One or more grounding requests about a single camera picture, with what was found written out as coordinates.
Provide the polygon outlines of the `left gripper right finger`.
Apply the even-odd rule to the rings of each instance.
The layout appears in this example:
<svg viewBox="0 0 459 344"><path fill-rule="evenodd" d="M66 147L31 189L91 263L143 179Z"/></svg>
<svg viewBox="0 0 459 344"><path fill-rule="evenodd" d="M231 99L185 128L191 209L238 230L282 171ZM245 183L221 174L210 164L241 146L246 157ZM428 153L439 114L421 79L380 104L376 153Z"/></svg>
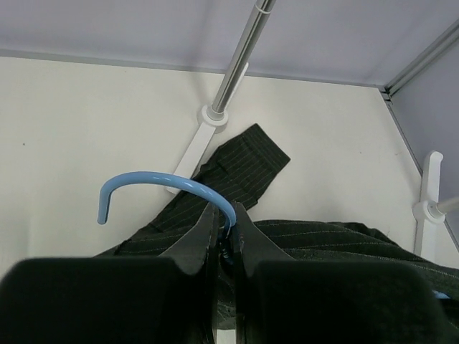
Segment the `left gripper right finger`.
<svg viewBox="0 0 459 344"><path fill-rule="evenodd" d="M458 271L361 224L232 230L238 343L456 343Z"/></svg>

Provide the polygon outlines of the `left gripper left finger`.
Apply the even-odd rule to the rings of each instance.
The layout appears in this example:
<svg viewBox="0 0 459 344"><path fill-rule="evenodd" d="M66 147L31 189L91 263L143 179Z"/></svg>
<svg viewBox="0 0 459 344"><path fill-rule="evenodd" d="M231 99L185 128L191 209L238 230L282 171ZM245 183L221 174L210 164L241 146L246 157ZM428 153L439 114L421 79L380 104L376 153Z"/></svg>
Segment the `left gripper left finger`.
<svg viewBox="0 0 459 344"><path fill-rule="evenodd" d="M219 215L157 257L38 258L1 281L3 343L215 343Z"/></svg>

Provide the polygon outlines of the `black pinstripe shirt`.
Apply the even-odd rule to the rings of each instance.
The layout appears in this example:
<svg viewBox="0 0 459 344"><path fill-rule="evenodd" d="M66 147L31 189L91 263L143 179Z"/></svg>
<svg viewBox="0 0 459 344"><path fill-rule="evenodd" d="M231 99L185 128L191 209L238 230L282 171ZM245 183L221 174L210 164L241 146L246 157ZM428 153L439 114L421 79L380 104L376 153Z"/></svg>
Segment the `black pinstripe shirt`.
<svg viewBox="0 0 459 344"><path fill-rule="evenodd" d="M259 125L216 149L200 168L196 181L246 209L254 207L289 157ZM107 255L156 256L171 246L204 210L204 201L180 192L149 224L109 249ZM306 262L400 262L416 269L430 285L446 316L446 332L458 341L458 271L427 261L393 242L377 229L356 222L262 220L256 226L285 253ZM302 330L302 343L327 343L330 335L351 330L354 343L369 343L363 322L345 314L320 318L299 306L287 311L289 323Z"/></svg>

